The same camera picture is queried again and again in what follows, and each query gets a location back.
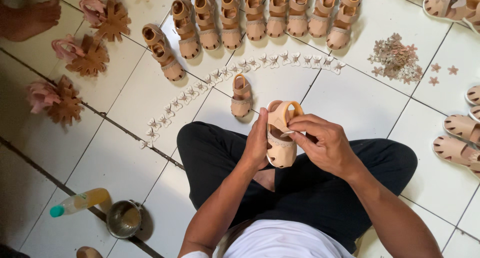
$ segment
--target pink fabric piece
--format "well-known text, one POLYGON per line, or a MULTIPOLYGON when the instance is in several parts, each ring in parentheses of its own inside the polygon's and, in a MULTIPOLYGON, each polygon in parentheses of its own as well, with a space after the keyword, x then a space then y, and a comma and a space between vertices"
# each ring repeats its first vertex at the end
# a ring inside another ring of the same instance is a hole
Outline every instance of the pink fabric piece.
POLYGON ((94 27, 107 20, 104 12, 106 5, 101 0, 80 0, 78 4, 80 5, 81 11, 84 13, 83 18, 94 27))
POLYGON ((71 64, 78 56, 85 56, 83 49, 74 44, 74 36, 70 34, 67 34, 65 38, 53 40, 52 49, 55 51, 57 58, 63 59, 68 64, 71 64), (67 50, 62 45, 66 45, 67 49, 68 47, 70 47, 70 49, 67 50))
POLYGON ((33 82, 27 85, 26 89, 27 100, 32 106, 30 112, 33 114, 38 114, 45 107, 52 106, 54 102, 60 103, 60 97, 55 88, 47 82, 33 82))

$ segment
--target plastic bottle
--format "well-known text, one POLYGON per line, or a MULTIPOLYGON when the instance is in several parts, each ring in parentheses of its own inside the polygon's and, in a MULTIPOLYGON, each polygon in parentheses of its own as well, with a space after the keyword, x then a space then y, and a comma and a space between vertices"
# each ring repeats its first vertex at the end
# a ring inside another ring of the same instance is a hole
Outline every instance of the plastic bottle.
POLYGON ((60 204, 50 209, 50 216, 56 218, 62 215, 70 215, 95 206, 109 197, 109 192, 104 188, 96 188, 68 197, 60 204))

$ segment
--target beige sandal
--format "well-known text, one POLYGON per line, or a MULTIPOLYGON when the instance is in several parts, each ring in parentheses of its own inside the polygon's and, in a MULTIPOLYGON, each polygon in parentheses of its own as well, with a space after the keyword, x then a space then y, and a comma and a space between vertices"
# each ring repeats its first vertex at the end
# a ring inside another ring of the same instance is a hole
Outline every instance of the beige sandal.
POLYGON ((223 45, 230 50, 237 50, 242 45, 239 6, 240 0, 222 0, 222 40, 223 45))
POLYGON ((268 162, 278 168, 290 167, 297 158, 297 143, 286 135, 292 132, 287 124, 292 118, 303 115, 302 107, 296 101, 274 100, 267 110, 268 162))
POLYGON ((195 21, 200 31, 200 44, 207 50, 220 47, 220 37, 215 28, 215 0, 195 0, 195 21))
POLYGON ((308 33, 314 38, 321 38, 327 34, 335 0, 315 0, 315 9, 308 22, 308 33))
POLYGON ((338 12, 327 35, 327 46, 332 50, 342 49, 350 41, 352 23, 357 21, 362 0, 340 0, 338 12))
POLYGON ((480 124, 470 117, 454 114, 445 119, 443 127, 448 133, 480 145, 480 124))
POLYGON ((178 41, 180 54, 185 59, 193 59, 200 52, 200 43, 195 34, 195 25, 191 22, 191 0, 175 0, 172 3, 173 23, 180 36, 178 41))
POLYGON ((303 37, 308 32, 308 19, 305 11, 308 9, 308 0, 290 0, 286 31, 293 37, 303 37))
POLYGON ((243 74, 233 79, 233 98, 230 109, 235 117, 244 117, 252 109, 252 87, 243 74))
POLYGON ((270 0, 268 8, 270 17, 267 22, 267 35, 272 38, 281 37, 287 28, 285 15, 289 8, 289 2, 287 0, 270 0))
POLYGON ((267 34, 264 20, 263 0, 245 0, 245 13, 247 16, 247 38, 261 40, 267 34))
POLYGON ((467 143, 442 135, 433 141, 433 150, 442 159, 464 165, 480 178, 480 151, 474 150, 467 143))
POLYGON ((152 24, 146 24, 141 30, 143 39, 152 50, 152 57, 160 63, 163 75, 170 81, 179 81, 185 76, 182 65, 177 61, 170 48, 165 45, 165 35, 162 30, 152 24))

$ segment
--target hand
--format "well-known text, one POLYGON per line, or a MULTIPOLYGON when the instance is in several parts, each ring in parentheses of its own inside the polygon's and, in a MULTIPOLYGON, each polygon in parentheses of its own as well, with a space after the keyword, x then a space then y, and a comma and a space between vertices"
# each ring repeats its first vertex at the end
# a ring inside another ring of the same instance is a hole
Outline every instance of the hand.
POLYGON ((353 153, 342 126, 313 114, 300 115, 288 122, 289 136, 309 159, 324 171, 345 181, 361 170, 362 161, 353 153))
POLYGON ((267 109, 260 108, 260 115, 251 127, 245 150, 239 161, 239 163, 243 163, 247 167, 255 169, 256 171, 265 168, 268 164, 267 120, 267 109))

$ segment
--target white tile floor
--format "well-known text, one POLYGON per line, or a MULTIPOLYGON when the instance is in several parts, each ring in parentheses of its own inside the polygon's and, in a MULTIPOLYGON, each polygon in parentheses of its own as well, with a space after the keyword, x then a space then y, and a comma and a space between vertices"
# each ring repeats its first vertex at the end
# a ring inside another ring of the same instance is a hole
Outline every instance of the white tile floor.
MULTIPOLYGON (((107 71, 96 79, 85 79, 65 70, 65 63, 56 59, 50 48, 51 40, 66 34, 75 35, 80 42, 84 34, 93 33, 94 29, 82 22, 82 13, 76 9, 78 1, 62 1, 58 26, 23 43, 0 40, 0 47, 42 76, 58 81, 67 75, 84 102, 144 140, 147 121, 165 114, 163 106, 170 99, 215 68, 284 50, 300 52, 300 62, 304 54, 331 53, 325 38, 295 39, 285 35, 259 42, 243 38, 243 45, 235 52, 221 46, 215 51, 202 50, 193 60, 178 57, 188 73, 172 83, 146 49, 141 28, 147 23, 160 25, 173 52, 179 55, 179 37, 169 15, 173 0, 120 0, 132 20, 131 33, 122 43, 107 43, 107 71)), ((216 3, 219 9, 221 0, 216 3)), ((469 87, 480 84, 480 37, 460 23, 428 18, 421 3, 363 0, 349 47, 331 53, 348 64, 340 75, 290 65, 250 71, 245 76, 252 85, 254 111, 242 119, 231 115, 232 79, 223 81, 189 105, 183 104, 170 118, 172 124, 158 131, 160 138, 153 146, 182 163, 176 138, 185 124, 203 121, 248 134, 258 117, 256 111, 268 102, 301 102, 305 112, 341 124, 351 140, 389 138, 411 147, 417 154, 418 168, 400 198, 424 220, 446 258, 477 257, 479 181, 464 167, 439 159, 431 143, 445 134, 442 121, 447 115, 466 114, 469 109, 464 94, 469 87), (371 65, 366 58, 375 40, 394 32, 403 37, 403 43, 418 47, 419 64, 425 72, 418 85, 371 73, 377 65, 371 65), (439 73, 430 71, 429 65, 434 63, 441 65, 439 73), (458 75, 448 74, 451 65, 459 69, 458 75), (440 83, 433 87, 429 77, 438 77, 440 83)), ((241 11, 240 15, 240 24, 245 28, 245 14, 241 11)), ((0 52, 0 77, 0 136, 75 192, 104 187, 112 202, 133 199, 143 203, 146 218, 138 237, 160 255, 176 257, 195 214, 185 172, 152 150, 140 150, 138 141, 88 108, 81 112, 80 122, 65 129, 45 115, 30 114, 24 87, 41 76, 4 52, 0 52)), ((6 197, 0 214, 8 219, 0 224, 5 231, 0 235, 1 243, 33 257, 72 257, 82 246, 96 248, 103 257, 149 256, 133 243, 111 237, 105 224, 89 211, 51 218, 50 207, 67 194, 2 145, 0 167, 0 190, 6 197)), ((369 230, 358 257, 391 256, 375 230, 369 230)))

